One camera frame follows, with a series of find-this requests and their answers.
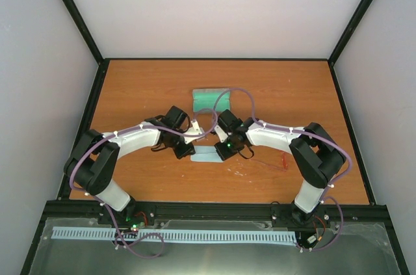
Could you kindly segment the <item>light blue cleaning cloth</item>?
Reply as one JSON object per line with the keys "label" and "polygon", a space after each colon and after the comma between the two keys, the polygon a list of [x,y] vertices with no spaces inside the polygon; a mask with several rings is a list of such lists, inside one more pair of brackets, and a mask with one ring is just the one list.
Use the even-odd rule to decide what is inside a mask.
{"label": "light blue cleaning cloth", "polygon": [[195,146],[195,153],[190,156],[190,160],[196,163],[222,163],[219,154],[214,146]]}

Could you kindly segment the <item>grey glasses case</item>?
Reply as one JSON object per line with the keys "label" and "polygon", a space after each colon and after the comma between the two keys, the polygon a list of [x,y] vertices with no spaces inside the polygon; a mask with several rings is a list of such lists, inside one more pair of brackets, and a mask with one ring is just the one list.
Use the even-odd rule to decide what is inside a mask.
{"label": "grey glasses case", "polygon": [[192,110],[194,113],[201,112],[207,113],[215,107],[216,112],[222,112],[231,109],[230,92],[226,92],[221,96],[220,100],[217,99],[225,92],[226,88],[202,88],[194,89],[192,91]]}

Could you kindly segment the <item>red sunglasses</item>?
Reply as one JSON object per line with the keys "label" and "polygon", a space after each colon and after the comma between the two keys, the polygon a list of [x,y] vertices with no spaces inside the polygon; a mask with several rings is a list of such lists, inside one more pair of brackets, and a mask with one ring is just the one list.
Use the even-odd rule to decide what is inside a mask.
{"label": "red sunglasses", "polygon": [[282,171],[282,172],[286,172],[289,169],[289,165],[288,165],[288,162],[286,160],[286,153],[285,152],[282,152],[280,154],[280,157],[278,159],[278,163],[274,163],[274,164],[266,163],[262,160],[254,159],[254,158],[251,158],[251,160],[256,162],[256,163],[261,164],[262,166],[272,168],[272,169],[275,169],[275,170],[279,170],[279,171]]}

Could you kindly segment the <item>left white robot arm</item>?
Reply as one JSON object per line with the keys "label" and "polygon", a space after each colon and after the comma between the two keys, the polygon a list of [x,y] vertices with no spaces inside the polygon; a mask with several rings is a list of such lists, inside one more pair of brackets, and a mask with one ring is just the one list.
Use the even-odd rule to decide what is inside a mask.
{"label": "left white robot arm", "polygon": [[195,154],[192,142],[203,133],[196,120],[173,106],[165,115],[151,117],[123,132],[87,131],[64,165],[72,183],[112,208],[112,216],[126,225],[138,215],[135,199],[113,179],[117,160],[142,148],[173,149],[177,159]]}

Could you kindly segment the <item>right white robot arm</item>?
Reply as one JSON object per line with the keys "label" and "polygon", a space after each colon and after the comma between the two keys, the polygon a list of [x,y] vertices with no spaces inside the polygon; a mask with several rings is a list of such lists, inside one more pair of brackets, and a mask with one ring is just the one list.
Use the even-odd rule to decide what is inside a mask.
{"label": "right white robot arm", "polygon": [[273,125],[257,118],[245,121],[231,111],[220,113],[214,128],[219,142],[214,148],[222,161],[234,155],[254,157],[254,146],[268,147],[289,153],[303,177],[300,190],[291,205],[295,224],[304,226],[311,220],[336,175],[351,158],[315,122],[306,127]]}

